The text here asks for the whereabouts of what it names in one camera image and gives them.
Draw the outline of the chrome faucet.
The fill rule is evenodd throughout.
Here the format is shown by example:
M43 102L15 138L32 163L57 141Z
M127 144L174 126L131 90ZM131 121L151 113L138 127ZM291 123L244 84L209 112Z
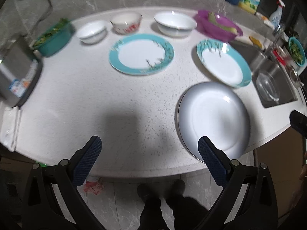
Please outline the chrome faucet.
M277 24L277 26L275 27L274 31L273 31L273 36L274 36L274 40L273 42L266 48L264 54L267 55L270 52L272 52L276 46L277 46L277 42L278 40L281 38L281 36L284 33L285 30L285 24L283 22L280 22L279 24Z

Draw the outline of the white spray bottle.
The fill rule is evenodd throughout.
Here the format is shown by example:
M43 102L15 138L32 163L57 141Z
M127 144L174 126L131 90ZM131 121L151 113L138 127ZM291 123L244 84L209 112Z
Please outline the white spray bottle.
M277 27L280 23L283 9L285 8L285 3L282 0L277 0L277 5L277 9L269 17L269 21L274 27Z

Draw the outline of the white folded cloth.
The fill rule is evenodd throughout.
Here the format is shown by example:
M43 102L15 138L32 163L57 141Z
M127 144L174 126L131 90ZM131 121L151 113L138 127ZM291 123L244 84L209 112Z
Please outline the white folded cloth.
M18 107L9 108L1 102L1 144L10 152L17 147L21 110Z

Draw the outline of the purple plastic bowl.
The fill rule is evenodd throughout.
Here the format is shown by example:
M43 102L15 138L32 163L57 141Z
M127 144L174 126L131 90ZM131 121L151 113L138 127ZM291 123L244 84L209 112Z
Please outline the purple plastic bowl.
M196 29L210 38L231 42L236 37L243 36L243 31L238 25L220 14L198 10L194 19L197 22Z

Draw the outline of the stainless steel rice cooker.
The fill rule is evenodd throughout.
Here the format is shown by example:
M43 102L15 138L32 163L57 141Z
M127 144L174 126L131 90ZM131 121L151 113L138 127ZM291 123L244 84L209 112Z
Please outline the stainless steel rice cooker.
M21 107L34 90L43 62L24 37L14 34L1 46L1 97L11 108Z

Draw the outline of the stainless steel sink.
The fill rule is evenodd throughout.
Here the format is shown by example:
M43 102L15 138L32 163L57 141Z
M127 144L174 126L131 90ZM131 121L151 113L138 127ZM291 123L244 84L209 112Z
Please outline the stainless steel sink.
M265 71L272 75L280 93L279 103L273 101L265 101L257 91L260 101L264 108L297 101L295 90L292 87L290 79L281 65L276 61L272 61L263 54L263 51L256 46L252 46L237 40L230 42L230 45L236 49L247 61L252 75L252 82L256 88L256 79L259 71Z

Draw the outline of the white bowl red pattern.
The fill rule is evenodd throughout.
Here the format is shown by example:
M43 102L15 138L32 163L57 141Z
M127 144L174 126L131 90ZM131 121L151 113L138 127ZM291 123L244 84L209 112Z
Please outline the white bowl red pattern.
M118 34L131 34L137 32L143 16L138 12L123 12L115 15L111 20L113 29Z

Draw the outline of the glass bowl in sink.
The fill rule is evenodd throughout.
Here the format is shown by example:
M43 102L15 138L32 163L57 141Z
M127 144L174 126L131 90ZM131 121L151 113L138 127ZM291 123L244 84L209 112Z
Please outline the glass bowl in sink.
M256 87L260 96L267 102L279 103L280 93L271 74L259 71L256 79Z

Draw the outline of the yellow sponge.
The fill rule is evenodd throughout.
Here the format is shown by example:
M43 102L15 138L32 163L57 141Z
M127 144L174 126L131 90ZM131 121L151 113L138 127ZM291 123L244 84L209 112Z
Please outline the yellow sponge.
M249 39L252 42L253 46L257 46L259 49L263 50L263 45L262 45L262 43L258 39L255 39L252 36L249 36Z

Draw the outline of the large white bowl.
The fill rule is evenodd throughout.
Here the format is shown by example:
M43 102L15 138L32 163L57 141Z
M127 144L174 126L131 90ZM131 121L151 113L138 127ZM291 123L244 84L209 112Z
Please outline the large white bowl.
M159 12L154 20L161 33L173 38L187 37L197 27L195 19L179 12Z

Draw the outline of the person dark shoes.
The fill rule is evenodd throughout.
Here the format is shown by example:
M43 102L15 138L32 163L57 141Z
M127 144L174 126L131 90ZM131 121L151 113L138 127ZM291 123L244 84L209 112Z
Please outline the person dark shoes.
M183 201L185 188L186 185L183 180L175 180L162 194L147 184L141 184L137 187L137 194L147 206L160 207L161 197L163 197L167 205L174 209Z

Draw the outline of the small white bowl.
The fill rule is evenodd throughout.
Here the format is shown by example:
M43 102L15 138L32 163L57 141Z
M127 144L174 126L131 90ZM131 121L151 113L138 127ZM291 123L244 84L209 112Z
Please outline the small white bowl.
M106 35L107 24L103 20L89 22L77 30L77 37L84 44L96 44L103 40Z

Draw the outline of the plain white plate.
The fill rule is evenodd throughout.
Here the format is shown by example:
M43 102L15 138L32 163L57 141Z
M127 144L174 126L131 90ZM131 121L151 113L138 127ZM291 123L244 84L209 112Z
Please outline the plain white plate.
M183 145L194 158L203 161L198 141L207 136L229 159L244 154L250 138L250 118L239 96L216 82L191 86L178 104L176 121Z

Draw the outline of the teal rim plate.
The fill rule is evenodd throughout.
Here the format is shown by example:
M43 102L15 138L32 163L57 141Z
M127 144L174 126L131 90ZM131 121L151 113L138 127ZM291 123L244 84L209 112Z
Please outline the teal rim plate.
M244 57L229 43L216 39L204 39L196 45L202 65L219 81L240 88L252 80L251 70Z
M153 34L135 34L114 43L109 63L121 73L144 76L164 70L174 55L174 48L167 40Z

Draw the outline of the small teal bowl greens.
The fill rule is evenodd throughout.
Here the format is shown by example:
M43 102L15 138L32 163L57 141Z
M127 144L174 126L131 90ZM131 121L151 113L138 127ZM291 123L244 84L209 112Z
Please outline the small teal bowl greens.
M294 62L299 66L302 67L305 65L305 52L300 44L299 40L295 37L291 37L288 41L288 48L291 57L293 58Z

